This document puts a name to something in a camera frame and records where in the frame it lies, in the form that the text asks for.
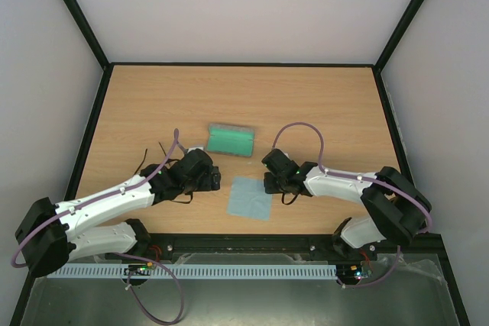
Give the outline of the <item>black sunglasses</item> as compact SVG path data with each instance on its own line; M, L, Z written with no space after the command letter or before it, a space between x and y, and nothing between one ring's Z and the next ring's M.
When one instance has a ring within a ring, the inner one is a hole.
M158 142L158 146L160 147L161 157L164 158L167 155L167 151L164 149L164 146L161 142ZM187 149L181 143L178 143L176 145L176 147L181 151L181 153L183 155L185 155L187 153ZM139 174L141 169L143 168L143 165L145 164L145 161L147 159L148 151L149 151L149 149L147 149L147 148L144 150L143 158L142 158L141 162L139 163L138 167L134 170L134 175ZM173 164L179 160L180 160L180 158L170 157L167 161L167 165L170 166L171 164Z

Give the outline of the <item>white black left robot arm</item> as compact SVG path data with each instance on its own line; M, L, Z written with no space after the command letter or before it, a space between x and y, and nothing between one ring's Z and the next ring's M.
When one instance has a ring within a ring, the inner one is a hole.
M66 263L104 253L142 257L151 236L138 219L112 226L106 222L136 209L180 195L220 189L221 173L212 158L196 148L163 166L151 164L121 184L94 195L54 204L37 200L15 232L25 266L39 278Z

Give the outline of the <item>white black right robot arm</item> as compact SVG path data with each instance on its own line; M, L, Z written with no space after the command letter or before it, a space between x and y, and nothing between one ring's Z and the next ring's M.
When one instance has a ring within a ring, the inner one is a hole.
M332 235L331 248L343 259L387 240L403 247L432 225L432 205L399 171L390 166L373 173L353 173L321 168L318 163L298 165L287 154L272 149L261 161L266 167L267 194L333 197L365 208L363 217L346 218Z

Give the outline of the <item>light blue cleaning cloth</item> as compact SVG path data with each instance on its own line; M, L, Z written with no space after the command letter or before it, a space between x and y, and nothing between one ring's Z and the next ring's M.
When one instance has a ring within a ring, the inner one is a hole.
M260 221L270 219L272 195L259 179L235 177L228 197L227 214Z

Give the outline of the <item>grey glasses case green lining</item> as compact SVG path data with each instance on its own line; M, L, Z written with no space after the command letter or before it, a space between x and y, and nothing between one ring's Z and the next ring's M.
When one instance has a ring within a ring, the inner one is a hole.
M206 150L211 153L251 157L254 148L254 129L228 124L210 124Z

